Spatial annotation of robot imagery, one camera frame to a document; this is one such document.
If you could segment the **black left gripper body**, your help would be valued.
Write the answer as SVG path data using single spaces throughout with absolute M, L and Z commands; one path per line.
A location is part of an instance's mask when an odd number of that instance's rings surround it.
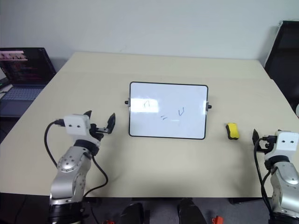
M 108 128 L 98 128 L 96 124 L 91 124 L 89 133 L 96 140 L 101 141 L 104 137 L 104 134 L 110 134 L 110 130 Z

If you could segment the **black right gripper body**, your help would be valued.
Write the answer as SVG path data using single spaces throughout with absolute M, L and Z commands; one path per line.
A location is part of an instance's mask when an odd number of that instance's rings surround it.
M 261 141 L 265 142 L 265 145 L 264 145 L 265 148 L 261 148 L 261 146 L 260 146 Z M 268 135 L 268 136 L 259 138 L 256 141 L 256 152 L 267 154 L 274 149 L 274 144 L 276 142 L 277 142 L 277 136 L 275 136 L 275 135 Z

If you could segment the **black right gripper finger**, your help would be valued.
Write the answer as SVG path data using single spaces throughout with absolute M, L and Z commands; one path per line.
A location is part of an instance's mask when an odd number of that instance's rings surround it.
M 259 149 L 259 134 L 256 129 L 252 133 L 252 141 L 255 149 Z

